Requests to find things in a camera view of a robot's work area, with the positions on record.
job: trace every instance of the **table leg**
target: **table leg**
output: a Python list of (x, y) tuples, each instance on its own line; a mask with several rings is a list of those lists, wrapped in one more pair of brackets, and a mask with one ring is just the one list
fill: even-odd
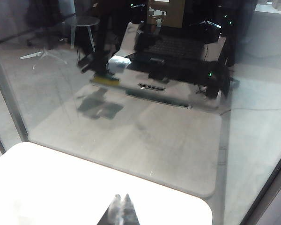
[(91, 42), (92, 47), (93, 47), (93, 51), (96, 52), (95, 51), (95, 44), (94, 44), (94, 40), (93, 40), (93, 35), (92, 35), (92, 31), (90, 29), (90, 26), (88, 26), (88, 31), (89, 31), (89, 38), (90, 38), (90, 42)]
[(76, 26), (71, 27), (71, 48), (74, 48)]

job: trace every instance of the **small table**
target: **small table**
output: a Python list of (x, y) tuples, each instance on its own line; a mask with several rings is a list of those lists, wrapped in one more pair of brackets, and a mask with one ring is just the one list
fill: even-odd
[(33, 143), (0, 157), (0, 225), (96, 225), (126, 194), (141, 225), (211, 225), (201, 199)]
[(71, 48), (74, 48), (76, 27), (87, 27), (89, 31), (89, 39), (95, 52), (95, 44), (93, 40), (91, 26), (95, 26), (100, 23), (100, 19), (93, 16), (73, 16), (66, 19), (66, 23), (71, 26)]

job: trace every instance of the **glass enclosure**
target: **glass enclosure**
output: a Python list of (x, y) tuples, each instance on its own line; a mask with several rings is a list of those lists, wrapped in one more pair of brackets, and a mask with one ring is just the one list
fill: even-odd
[(281, 1), (1, 0), (0, 67), (30, 142), (197, 196), (214, 225), (281, 159)]

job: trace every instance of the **yellow object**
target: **yellow object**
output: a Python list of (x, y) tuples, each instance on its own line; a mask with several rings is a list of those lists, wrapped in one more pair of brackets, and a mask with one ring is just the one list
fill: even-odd
[(102, 76), (95, 76), (93, 82), (101, 83), (109, 86), (118, 86), (120, 84), (120, 80), (117, 78), (102, 77)]

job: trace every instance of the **black cable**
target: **black cable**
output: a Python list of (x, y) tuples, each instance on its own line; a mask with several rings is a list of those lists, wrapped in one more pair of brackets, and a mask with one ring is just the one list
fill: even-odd
[(248, 110), (248, 111), (281, 111), (281, 108), (277, 108), (277, 109), (253, 109), (253, 108), (233, 108), (233, 109), (229, 109), (226, 110), (224, 112), (222, 112), (220, 114), (220, 116), (223, 116), (226, 113), (231, 112), (232, 110)]

